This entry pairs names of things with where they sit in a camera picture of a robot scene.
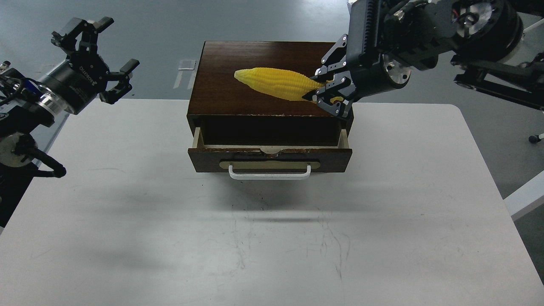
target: gray floor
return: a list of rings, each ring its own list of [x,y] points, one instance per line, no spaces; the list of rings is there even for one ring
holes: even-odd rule
[[[170,0],[160,4],[11,0],[4,1],[0,10],[0,60],[10,60],[27,76],[38,77],[64,57],[51,45],[51,31],[60,30],[71,17],[98,20],[104,15],[115,23],[99,37],[99,52],[112,70],[129,58],[140,60],[129,97],[148,99],[188,99],[189,75],[184,74],[180,86],[174,88],[177,66],[182,59],[198,59],[205,40],[336,41],[349,23],[344,0]],[[522,18],[526,26],[538,20],[529,15]],[[509,63],[532,60],[544,51],[543,41],[544,26],[526,36]],[[438,68],[415,71],[405,89],[364,101],[458,106],[505,198],[544,170],[544,143],[527,141],[529,135],[544,132],[544,115],[458,87],[452,80],[461,71],[449,65],[450,58],[451,54],[443,54]],[[520,219],[516,226],[542,272],[541,211]]]

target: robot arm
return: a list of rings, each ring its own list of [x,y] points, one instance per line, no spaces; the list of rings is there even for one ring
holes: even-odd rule
[[[0,105],[7,110],[0,113],[0,176],[64,176],[66,169],[36,147],[30,132],[38,125],[51,126],[63,110],[78,114],[97,95],[114,104],[132,89],[129,80],[139,62],[131,59],[119,72],[111,72],[97,53],[98,34],[112,23],[110,17],[94,23],[73,18],[61,34],[53,32],[51,42],[67,56],[38,81],[10,68],[9,62],[0,65],[0,90],[5,96]],[[118,83],[106,90],[109,81]],[[25,167],[35,158],[52,171]]]
[[[521,11],[544,14],[544,4],[512,1]],[[348,34],[322,58],[312,78],[326,86],[307,93],[327,112],[346,119],[360,98],[406,86],[410,71],[432,69],[438,55],[454,51],[453,65],[465,70],[463,87],[541,109],[544,67],[541,54],[510,66],[508,58],[523,35],[523,24],[507,0],[358,0],[350,9]],[[484,80],[506,80],[516,89]],[[333,97],[341,102],[331,103]]]

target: black cable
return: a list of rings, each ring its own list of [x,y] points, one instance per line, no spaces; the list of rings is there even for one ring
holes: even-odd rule
[[[0,80],[2,81],[3,84],[5,84],[7,86],[12,86],[10,83],[7,82],[7,79],[8,78],[2,77]],[[9,102],[11,102],[13,99],[15,99],[23,91],[23,89],[24,89],[23,79],[19,79],[19,78],[15,78],[15,79],[18,81],[19,87],[17,87],[17,89],[15,90],[14,93],[10,94],[5,99],[0,101],[0,106],[8,104]]]
[[[38,84],[38,82],[36,80],[34,80],[33,78],[29,78],[29,77],[24,77],[24,78],[12,78],[12,77],[3,77],[3,76],[0,76],[0,81],[7,85],[7,86],[11,86],[10,83],[7,82],[8,79],[15,79],[18,81],[19,83],[19,86],[17,87],[17,89],[15,90],[14,93],[12,94],[9,94],[6,98],[4,98],[2,101],[0,101],[0,106],[2,105],[6,105],[7,103],[11,102],[13,99],[15,99],[18,95],[20,95],[22,93],[22,91],[24,90],[24,82],[25,81],[30,81],[30,82],[33,82],[35,85]]]

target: wooden top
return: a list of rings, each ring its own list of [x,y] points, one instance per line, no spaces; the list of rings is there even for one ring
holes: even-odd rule
[[[285,115],[329,117],[309,101],[259,93],[234,78],[239,69],[270,67],[313,76],[332,42],[206,41],[191,95],[191,115]]]

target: yellow corn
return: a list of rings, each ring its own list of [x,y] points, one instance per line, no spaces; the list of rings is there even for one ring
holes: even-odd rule
[[[324,86],[298,72],[276,68],[242,69],[234,77],[260,93],[289,101],[304,101],[302,96]]]

